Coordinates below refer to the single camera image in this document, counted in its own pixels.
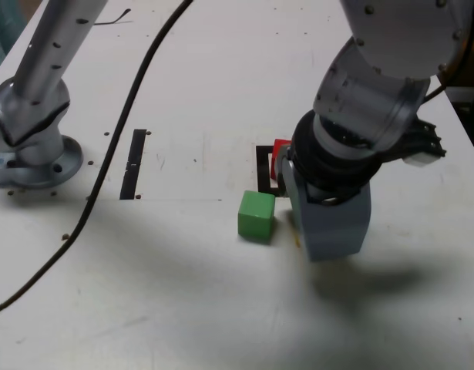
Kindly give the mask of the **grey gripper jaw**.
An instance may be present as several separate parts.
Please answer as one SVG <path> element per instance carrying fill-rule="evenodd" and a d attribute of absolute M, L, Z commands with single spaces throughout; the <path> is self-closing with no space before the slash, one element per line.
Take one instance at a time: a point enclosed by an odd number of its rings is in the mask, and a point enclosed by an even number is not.
<path fill-rule="evenodd" d="M 280 159 L 279 186 L 284 197 L 290 198 L 295 187 L 293 162 L 286 156 Z"/>
<path fill-rule="evenodd" d="M 288 163 L 288 197 L 295 227 L 311 262 L 329 261 L 361 250 L 371 219 L 371 188 L 338 205 L 313 202 L 306 180 Z"/>

